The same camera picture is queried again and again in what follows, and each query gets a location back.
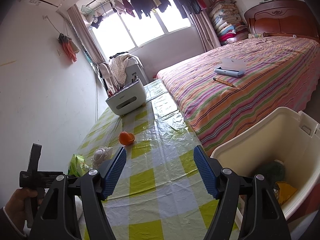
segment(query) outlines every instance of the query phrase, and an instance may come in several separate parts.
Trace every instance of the plastic tablecloth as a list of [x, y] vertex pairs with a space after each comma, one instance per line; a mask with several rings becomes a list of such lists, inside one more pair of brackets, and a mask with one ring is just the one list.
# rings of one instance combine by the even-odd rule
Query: plastic tablecloth
[[[117, 239], [203, 239], [218, 201], [207, 193], [193, 161], [200, 142], [161, 80], [145, 86], [147, 103], [123, 117], [107, 108], [77, 154], [91, 165], [100, 147], [121, 146], [121, 131], [133, 133], [127, 162], [103, 207]], [[88, 240], [84, 216], [79, 220]], [[237, 239], [234, 223], [230, 239]]]

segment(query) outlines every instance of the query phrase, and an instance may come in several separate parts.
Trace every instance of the window pane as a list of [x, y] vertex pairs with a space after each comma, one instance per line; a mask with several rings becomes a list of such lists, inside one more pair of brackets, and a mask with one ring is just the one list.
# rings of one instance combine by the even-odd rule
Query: window pane
[[136, 12], [133, 12], [136, 17], [129, 14], [121, 14], [121, 17], [138, 46], [164, 34], [153, 12], [150, 13], [151, 18], [146, 17], [143, 13], [141, 20]]
[[118, 52], [134, 48], [133, 41], [116, 13], [105, 18], [98, 29], [93, 27], [92, 30], [108, 59]]
[[173, 0], [169, 0], [169, 2], [171, 3], [171, 6], [169, 5], [164, 13], [160, 12], [159, 9], [156, 9], [164, 25], [167, 27], [168, 32], [173, 32], [184, 27], [190, 27], [191, 24], [189, 19], [182, 19], [181, 14]]

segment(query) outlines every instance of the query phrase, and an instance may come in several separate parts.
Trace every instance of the pencil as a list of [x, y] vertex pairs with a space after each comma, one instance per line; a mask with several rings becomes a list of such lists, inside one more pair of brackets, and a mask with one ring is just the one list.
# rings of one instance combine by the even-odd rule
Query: pencil
[[218, 82], [220, 82], [221, 84], [227, 85], [227, 86], [229, 86], [229, 87], [233, 87], [233, 88], [236, 87], [235, 85], [231, 84], [230, 82], [227, 82], [227, 81], [224, 81], [224, 80], [221, 80], [221, 79], [218, 79], [218, 78], [213, 78], [213, 80], [214, 80], [214, 81], [218, 81]]

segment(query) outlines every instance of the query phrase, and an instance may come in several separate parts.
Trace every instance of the orange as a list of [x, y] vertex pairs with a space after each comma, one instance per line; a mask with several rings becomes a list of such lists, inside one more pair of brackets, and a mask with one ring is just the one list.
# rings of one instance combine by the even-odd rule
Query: orange
[[134, 135], [132, 133], [121, 132], [119, 134], [119, 142], [122, 145], [130, 145], [134, 142]]

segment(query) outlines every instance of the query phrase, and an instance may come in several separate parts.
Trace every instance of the sleeve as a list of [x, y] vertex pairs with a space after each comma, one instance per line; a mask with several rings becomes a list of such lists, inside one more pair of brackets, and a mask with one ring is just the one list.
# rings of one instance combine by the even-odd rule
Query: sleeve
[[26, 234], [22, 234], [11, 222], [5, 210], [0, 209], [0, 239], [26, 240]]

